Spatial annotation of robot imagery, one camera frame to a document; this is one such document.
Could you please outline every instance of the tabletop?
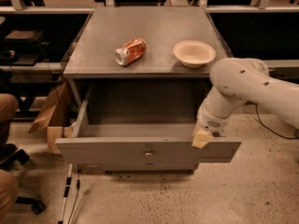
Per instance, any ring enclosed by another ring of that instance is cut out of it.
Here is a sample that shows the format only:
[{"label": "tabletop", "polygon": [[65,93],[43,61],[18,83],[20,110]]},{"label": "tabletop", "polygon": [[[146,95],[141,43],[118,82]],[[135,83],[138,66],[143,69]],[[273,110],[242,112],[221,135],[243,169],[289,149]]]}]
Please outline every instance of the tabletop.
[{"label": "tabletop", "polygon": [[[115,49],[132,38],[147,43],[145,54],[122,67]],[[184,40],[197,40],[216,50],[213,62],[196,69],[185,67],[173,54]],[[200,7],[99,7],[92,14],[64,70],[71,78],[208,77],[211,65],[227,57],[218,32]]]}]

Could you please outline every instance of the person's leg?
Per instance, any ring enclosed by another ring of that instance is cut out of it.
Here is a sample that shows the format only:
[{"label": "person's leg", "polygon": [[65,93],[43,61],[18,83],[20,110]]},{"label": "person's leg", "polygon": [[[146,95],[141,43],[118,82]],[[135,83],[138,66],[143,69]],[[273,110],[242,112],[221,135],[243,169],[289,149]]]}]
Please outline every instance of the person's leg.
[{"label": "person's leg", "polygon": [[0,221],[12,209],[18,197],[18,190],[16,177],[0,170]]},{"label": "person's leg", "polygon": [[18,109],[16,97],[7,93],[0,93],[0,160],[16,149],[13,145],[6,145],[9,136],[10,122]]}]

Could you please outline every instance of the red soda can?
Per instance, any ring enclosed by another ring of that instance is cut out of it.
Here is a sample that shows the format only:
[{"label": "red soda can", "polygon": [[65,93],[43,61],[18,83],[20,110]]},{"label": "red soda can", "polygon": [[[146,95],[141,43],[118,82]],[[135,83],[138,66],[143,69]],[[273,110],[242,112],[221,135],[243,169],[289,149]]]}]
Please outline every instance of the red soda can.
[{"label": "red soda can", "polygon": [[114,57],[119,65],[127,66],[129,63],[143,56],[146,49],[147,44],[142,38],[134,38],[125,43],[121,48],[116,49]]}]

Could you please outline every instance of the concrete floor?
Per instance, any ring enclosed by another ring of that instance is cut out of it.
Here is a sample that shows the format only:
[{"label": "concrete floor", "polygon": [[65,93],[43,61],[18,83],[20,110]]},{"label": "concrete floor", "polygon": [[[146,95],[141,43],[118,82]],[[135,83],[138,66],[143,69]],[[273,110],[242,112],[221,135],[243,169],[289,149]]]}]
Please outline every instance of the concrete floor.
[{"label": "concrete floor", "polygon": [[[265,124],[280,134],[295,129],[275,115],[261,111]],[[20,195],[38,198],[47,209],[36,216],[27,205],[16,204],[1,224],[57,223],[61,216],[68,164],[49,154],[45,133],[28,133],[31,122],[14,122],[9,142],[31,157],[14,164]],[[254,105],[237,109],[225,128],[226,136],[239,137],[242,145],[231,163],[200,164],[193,175],[101,173],[82,166],[76,224],[132,223],[298,223],[299,141],[268,132],[258,121]],[[64,223],[76,196],[78,175],[67,201]]]}]

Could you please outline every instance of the open drawer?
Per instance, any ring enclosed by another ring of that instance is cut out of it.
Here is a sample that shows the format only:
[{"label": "open drawer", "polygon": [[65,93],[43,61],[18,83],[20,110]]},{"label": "open drawer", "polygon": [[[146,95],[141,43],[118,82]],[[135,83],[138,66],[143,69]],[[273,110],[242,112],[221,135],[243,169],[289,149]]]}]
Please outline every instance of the open drawer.
[{"label": "open drawer", "polygon": [[196,113],[209,84],[194,79],[101,79],[91,83],[72,138],[56,144],[70,163],[103,171],[189,170],[228,162],[240,142],[192,146]]}]

